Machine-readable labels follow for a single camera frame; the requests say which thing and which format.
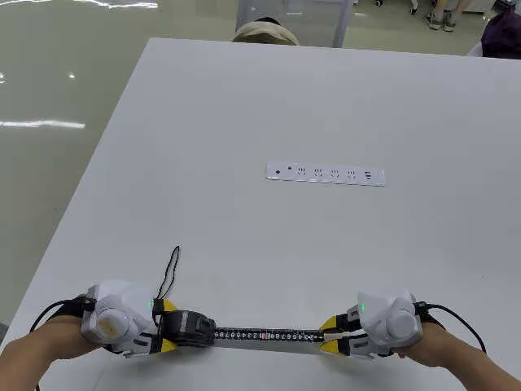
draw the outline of wrist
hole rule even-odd
[[[452,373],[458,372],[460,368],[474,362],[476,355],[483,355],[483,352],[453,337],[453,341],[445,351],[443,367]]]
[[[29,338],[35,354],[49,365],[59,358],[55,341],[51,336],[47,335],[45,330],[38,329],[26,336],[26,338]]]

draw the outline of tape measure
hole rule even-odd
[[[319,330],[293,330],[288,328],[230,328],[216,327],[215,340],[284,340],[286,342],[324,342]]]

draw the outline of gray floor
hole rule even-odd
[[[237,0],[110,8],[120,3],[0,1],[0,322],[14,316],[147,39],[234,35]],[[465,15],[455,33],[433,32],[426,7],[408,9],[361,0],[344,46],[464,55],[484,27]]]

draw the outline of electrical outlet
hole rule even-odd
[[[348,185],[384,186],[383,170],[351,165],[314,165],[270,161],[266,163],[268,179],[323,183],[345,183]]]

